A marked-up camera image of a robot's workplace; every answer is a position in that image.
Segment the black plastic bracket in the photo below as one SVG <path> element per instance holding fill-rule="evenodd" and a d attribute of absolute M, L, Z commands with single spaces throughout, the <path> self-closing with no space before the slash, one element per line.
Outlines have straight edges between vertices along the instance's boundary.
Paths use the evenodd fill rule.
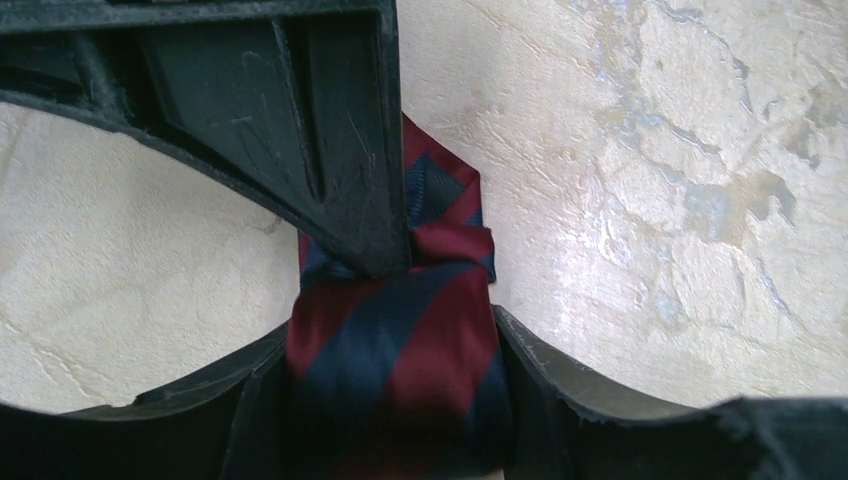
<path fill-rule="evenodd" d="M 409 267 L 391 0 L 0 0 L 0 100 L 121 132 L 371 276 Z"/>

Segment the concrete floor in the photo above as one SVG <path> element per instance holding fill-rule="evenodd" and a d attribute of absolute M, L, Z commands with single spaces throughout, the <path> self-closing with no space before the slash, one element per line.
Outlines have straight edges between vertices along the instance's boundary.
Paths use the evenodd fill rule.
<path fill-rule="evenodd" d="M 400 0 L 405 111 L 483 173 L 493 299 L 692 406 L 848 395 L 848 6 Z M 292 228 L 0 106 L 0 400 L 123 404 L 284 321 Z"/>

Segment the necktie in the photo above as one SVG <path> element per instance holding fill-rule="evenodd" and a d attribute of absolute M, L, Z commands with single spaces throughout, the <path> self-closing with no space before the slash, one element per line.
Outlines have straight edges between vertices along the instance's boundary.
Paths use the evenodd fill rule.
<path fill-rule="evenodd" d="M 485 474 L 509 448 L 480 175 L 403 122 L 412 269 L 366 279 L 300 236 L 287 411 L 308 478 Z"/>

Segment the beige floor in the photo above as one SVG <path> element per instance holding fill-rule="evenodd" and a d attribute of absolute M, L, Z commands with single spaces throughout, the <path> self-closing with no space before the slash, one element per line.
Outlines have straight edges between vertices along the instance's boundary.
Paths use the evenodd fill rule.
<path fill-rule="evenodd" d="M 404 107 L 484 175 L 496 302 L 689 405 L 848 395 L 841 0 L 400 0 Z M 123 404 L 284 321 L 295 237 L 0 106 L 0 400 Z"/>

